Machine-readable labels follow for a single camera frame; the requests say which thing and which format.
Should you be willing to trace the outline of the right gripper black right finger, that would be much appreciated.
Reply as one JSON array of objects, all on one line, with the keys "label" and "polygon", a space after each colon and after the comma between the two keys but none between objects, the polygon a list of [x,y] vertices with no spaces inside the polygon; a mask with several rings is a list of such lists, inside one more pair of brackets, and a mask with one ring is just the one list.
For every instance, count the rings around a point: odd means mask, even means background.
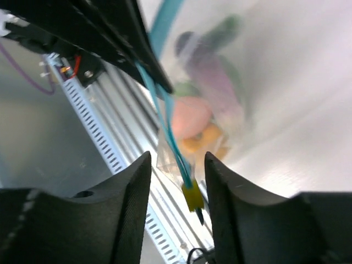
[{"label": "right gripper black right finger", "polygon": [[351,193],[286,198],[205,155],[217,263],[351,263]]}]

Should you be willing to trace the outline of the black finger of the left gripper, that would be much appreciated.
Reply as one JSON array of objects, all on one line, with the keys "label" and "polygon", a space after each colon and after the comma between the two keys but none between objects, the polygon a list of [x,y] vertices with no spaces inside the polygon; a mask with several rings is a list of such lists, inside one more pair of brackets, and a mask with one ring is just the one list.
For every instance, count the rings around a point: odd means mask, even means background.
[{"label": "black finger of the left gripper", "polygon": [[25,20],[8,23],[9,38],[37,53],[73,57],[84,50],[139,83],[139,63],[171,94],[173,88],[152,50],[137,1],[1,1],[1,9]]}]

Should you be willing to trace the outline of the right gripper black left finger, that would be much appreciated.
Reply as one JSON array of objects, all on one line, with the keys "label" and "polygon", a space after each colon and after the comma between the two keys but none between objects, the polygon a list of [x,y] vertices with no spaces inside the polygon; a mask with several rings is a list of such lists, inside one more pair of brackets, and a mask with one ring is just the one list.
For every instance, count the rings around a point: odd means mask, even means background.
[{"label": "right gripper black left finger", "polygon": [[139,263],[151,155],[72,198],[1,190],[1,263]]}]

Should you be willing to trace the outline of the green toy bell pepper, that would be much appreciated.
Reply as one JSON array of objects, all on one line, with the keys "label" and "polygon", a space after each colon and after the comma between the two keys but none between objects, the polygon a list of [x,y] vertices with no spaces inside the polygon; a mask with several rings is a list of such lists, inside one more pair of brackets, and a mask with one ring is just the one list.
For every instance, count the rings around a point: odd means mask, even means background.
[{"label": "green toy bell pepper", "polygon": [[174,85],[174,95],[178,97],[199,97],[200,92],[191,81],[177,82]]}]

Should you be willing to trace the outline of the dark green toy chili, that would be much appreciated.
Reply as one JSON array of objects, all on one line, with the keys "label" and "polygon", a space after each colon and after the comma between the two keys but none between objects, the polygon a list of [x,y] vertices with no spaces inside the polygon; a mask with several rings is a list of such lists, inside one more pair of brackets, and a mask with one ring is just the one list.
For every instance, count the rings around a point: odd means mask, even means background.
[{"label": "dark green toy chili", "polygon": [[202,40],[213,50],[219,50],[231,43],[241,30],[241,18],[238,15],[229,15],[218,25],[202,36]]}]

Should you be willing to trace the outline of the pink toy food piece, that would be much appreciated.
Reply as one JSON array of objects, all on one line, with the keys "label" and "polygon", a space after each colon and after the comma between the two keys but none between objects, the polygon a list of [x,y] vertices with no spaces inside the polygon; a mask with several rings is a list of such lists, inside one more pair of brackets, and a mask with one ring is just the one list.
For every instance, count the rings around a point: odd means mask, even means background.
[{"label": "pink toy food piece", "polygon": [[208,103],[194,96],[177,97],[172,114],[172,132],[176,139],[187,139],[201,133],[212,117]]}]

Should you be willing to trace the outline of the purple toy eggplant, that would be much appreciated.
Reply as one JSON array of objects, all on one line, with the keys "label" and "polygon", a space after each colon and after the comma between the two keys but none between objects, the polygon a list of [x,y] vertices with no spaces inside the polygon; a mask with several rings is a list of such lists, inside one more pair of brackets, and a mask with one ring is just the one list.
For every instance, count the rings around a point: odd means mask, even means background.
[{"label": "purple toy eggplant", "polygon": [[244,118],[238,71],[192,31],[178,36],[175,55],[220,123]]}]

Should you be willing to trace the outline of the yellow toy lemon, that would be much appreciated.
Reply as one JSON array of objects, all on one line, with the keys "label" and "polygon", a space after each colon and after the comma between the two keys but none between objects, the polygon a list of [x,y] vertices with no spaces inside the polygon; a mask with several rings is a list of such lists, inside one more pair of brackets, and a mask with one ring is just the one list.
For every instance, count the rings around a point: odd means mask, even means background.
[{"label": "yellow toy lemon", "polygon": [[179,142],[181,153],[191,160],[203,161],[205,154],[211,152],[217,158],[222,159],[228,152],[228,137],[215,124],[210,123],[198,135],[182,139]]}]

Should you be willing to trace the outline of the clear zip top bag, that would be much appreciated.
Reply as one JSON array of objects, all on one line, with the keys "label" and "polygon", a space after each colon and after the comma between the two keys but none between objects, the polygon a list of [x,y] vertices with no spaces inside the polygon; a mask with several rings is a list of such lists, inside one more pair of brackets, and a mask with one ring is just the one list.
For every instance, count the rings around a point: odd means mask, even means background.
[{"label": "clear zip top bag", "polygon": [[275,194],[351,191],[351,1],[140,1],[173,133]]}]

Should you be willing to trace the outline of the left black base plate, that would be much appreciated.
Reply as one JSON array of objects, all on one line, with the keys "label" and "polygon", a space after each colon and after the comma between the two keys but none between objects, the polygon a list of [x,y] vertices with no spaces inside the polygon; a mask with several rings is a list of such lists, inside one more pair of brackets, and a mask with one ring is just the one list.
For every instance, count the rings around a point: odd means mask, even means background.
[{"label": "left black base plate", "polygon": [[105,67],[98,57],[83,51],[74,55],[70,65],[73,67],[74,76],[83,87],[94,83],[105,71]]}]

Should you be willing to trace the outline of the aluminium mounting rail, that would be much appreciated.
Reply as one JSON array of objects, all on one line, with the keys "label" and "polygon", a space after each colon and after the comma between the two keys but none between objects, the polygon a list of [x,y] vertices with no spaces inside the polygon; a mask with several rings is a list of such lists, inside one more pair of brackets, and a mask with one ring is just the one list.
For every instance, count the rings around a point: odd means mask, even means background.
[{"label": "aluminium mounting rail", "polygon": [[104,63],[93,94],[114,143],[127,163],[144,152],[151,154],[150,204],[179,250],[213,247],[211,223],[188,210],[182,192],[156,167],[158,118],[147,90],[115,66]]}]

